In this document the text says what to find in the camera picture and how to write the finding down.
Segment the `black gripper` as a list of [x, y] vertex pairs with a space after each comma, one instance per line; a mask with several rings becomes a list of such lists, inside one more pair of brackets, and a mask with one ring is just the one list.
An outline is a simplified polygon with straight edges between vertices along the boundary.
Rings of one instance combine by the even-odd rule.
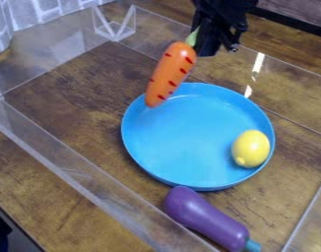
[[198, 29], [195, 52], [199, 57], [214, 56], [220, 47], [234, 52], [247, 31], [246, 14], [258, 0], [192, 0], [195, 13], [191, 32]]

